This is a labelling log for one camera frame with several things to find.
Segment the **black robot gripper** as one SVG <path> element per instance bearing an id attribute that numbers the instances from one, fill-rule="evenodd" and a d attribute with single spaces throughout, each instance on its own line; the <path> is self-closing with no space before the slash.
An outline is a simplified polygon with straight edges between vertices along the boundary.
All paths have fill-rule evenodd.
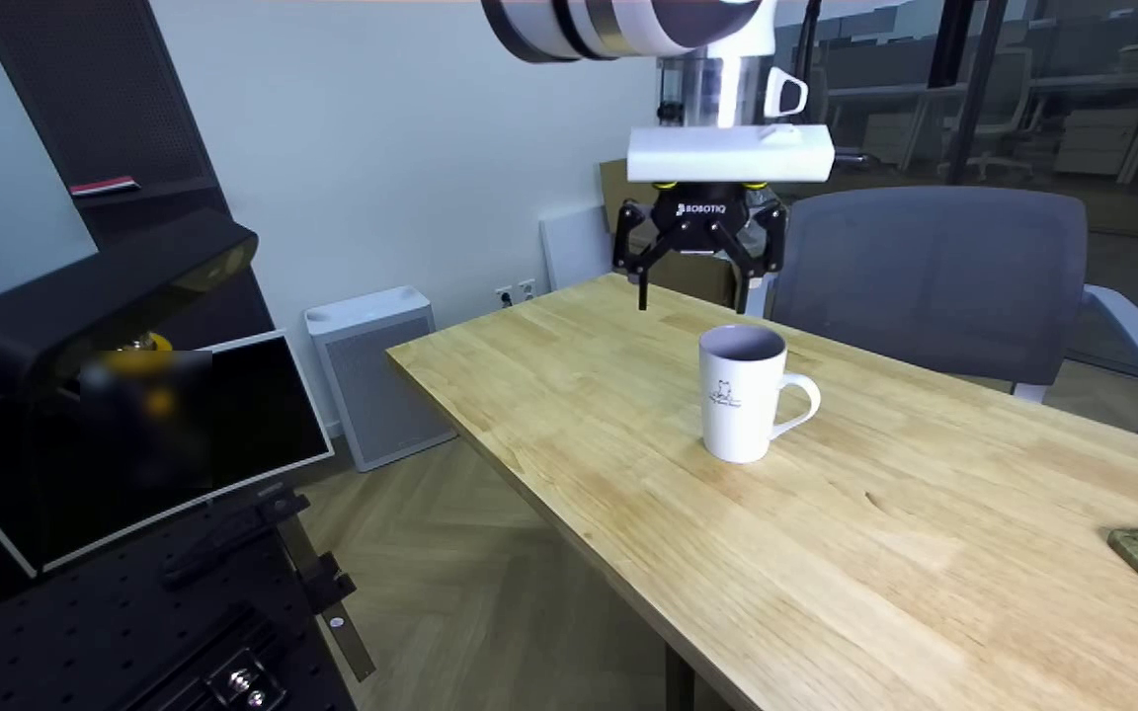
<path id="1" fill-rule="evenodd" d="M 634 273 L 648 314 L 648 270 L 682 248 L 727 257 L 732 307 L 745 314 L 749 278 L 782 263 L 782 200 L 765 181 L 667 181 L 648 204 L 625 200 L 613 228 L 613 263 Z"/>

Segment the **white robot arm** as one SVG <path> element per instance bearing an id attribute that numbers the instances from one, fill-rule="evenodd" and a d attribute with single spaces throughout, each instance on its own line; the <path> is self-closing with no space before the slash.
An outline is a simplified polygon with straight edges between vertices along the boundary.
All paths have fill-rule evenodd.
<path id="1" fill-rule="evenodd" d="M 613 263 L 653 286 L 673 252 L 711 257 L 732 307 L 757 316 L 782 270 L 777 181 L 827 181 L 829 130 L 802 124 L 811 82 L 775 63 L 777 0 L 479 0 L 521 63 L 673 61 L 675 98 L 626 133 L 625 174 L 653 191 L 625 200 Z"/>

